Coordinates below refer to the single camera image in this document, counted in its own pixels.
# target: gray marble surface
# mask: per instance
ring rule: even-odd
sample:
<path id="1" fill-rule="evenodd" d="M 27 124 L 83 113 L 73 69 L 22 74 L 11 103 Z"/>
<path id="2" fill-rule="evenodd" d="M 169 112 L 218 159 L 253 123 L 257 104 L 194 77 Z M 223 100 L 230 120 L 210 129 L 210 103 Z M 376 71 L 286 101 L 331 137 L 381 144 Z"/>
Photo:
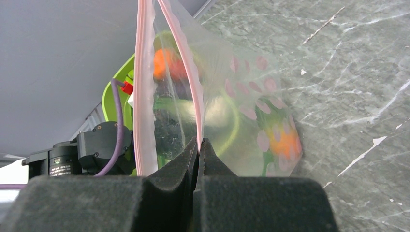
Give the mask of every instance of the gray marble surface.
<path id="1" fill-rule="evenodd" d="M 323 185 L 340 230 L 410 231 L 410 1 L 219 0 L 201 22 L 277 57 L 294 175 Z"/>

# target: black mechanical part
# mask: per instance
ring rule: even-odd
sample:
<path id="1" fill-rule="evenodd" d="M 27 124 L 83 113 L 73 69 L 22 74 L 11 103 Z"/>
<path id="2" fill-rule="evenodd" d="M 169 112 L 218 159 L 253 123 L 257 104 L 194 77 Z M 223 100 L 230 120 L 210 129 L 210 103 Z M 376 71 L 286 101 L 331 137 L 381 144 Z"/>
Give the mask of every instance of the black mechanical part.
<path id="1" fill-rule="evenodd" d="M 83 174 L 96 174 L 110 161 L 117 142 L 117 123 L 103 122 L 92 131 L 77 135 L 78 160 Z M 132 132 L 124 126 L 121 155 L 107 175 L 130 175 L 135 169 Z"/>
<path id="2" fill-rule="evenodd" d="M 237 177 L 207 139 L 198 154 L 193 138 L 178 157 L 149 177 L 34 178 L 20 192 L 1 231 L 338 229 L 318 183 L 303 178 Z"/>
<path id="3" fill-rule="evenodd" d="M 29 166 L 29 179 L 38 175 L 81 174 L 76 145 L 75 140 L 58 143 L 52 149 L 30 154 L 21 164 Z"/>
<path id="4" fill-rule="evenodd" d="M 132 132 L 124 127 L 122 155 L 108 175 L 130 175 L 135 169 Z M 29 166 L 29 179 L 38 175 L 96 174 L 109 162 L 117 141 L 116 122 L 104 122 L 72 141 L 31 154 L 22 161 Z"/>
<path id="5" fill-rule="evenodd" d="M 77 147 L 75 146 L 58 146 L 48 152 L 49 176 L 60 175 L 79 175 L 81 174 L 81 165 L 78 162 Z"/>

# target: red connector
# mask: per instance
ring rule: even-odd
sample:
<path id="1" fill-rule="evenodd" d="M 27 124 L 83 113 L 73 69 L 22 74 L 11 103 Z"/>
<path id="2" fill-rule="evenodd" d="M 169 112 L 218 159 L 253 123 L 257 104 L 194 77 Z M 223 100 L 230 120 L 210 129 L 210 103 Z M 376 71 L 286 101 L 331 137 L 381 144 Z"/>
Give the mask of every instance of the red connector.
<path id="1" fill-rule="evenodd" d="M 121 90 L 122 90 L 124 93 L 126 93 L 126 94 L 128 94 L 128 95 L 131 95 L 132 92 L 134 92 L 134 86 L 131 85 L 130 83 L 124 81 L 124 87 L 121 87 Z"/>

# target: black camera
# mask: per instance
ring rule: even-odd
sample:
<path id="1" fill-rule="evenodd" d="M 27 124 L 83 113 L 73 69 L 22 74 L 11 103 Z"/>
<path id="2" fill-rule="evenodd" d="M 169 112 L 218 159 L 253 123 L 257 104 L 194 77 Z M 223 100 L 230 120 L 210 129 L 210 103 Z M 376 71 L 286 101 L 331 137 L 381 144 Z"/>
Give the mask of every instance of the black camera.
<path id="1" fill-rule="evenodd" d="M 117 127 L 113 121 L 101 123 L 91 131 L 79 133 L 72 141 L 30 154 L 22 165 L 29 166 L 29 179 L 38 175 L 94 175 L 113 156 Z M 107 175 L 130 175 L 134 169 L 133 132 L 123 126 L 121 155 Z"/>

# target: black foam pad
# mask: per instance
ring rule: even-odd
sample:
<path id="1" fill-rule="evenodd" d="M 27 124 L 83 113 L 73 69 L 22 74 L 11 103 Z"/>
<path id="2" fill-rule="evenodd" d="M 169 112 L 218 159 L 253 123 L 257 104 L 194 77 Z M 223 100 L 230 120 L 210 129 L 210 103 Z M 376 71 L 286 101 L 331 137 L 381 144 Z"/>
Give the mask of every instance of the black foam pad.
<path id="1" fill-rule="evenodd" d="M 196 231 L 338 231 L 325 192 L 312 180 L 205 176 L 200 183 Z"/>
<path id="2" fill-rule="evenodd" d="M 39 176 L 12 205 L 2 232 L 129 232 L 142 196 L 142 179 Z"/>
<path id="3" fill-rule="evenodd" d="M 201 152 L 199 155 L 199 173 L 198 177 L 204 175 L 230 175 L 236 176 L 215 154 L 209 139 L 202 142 Z"/>

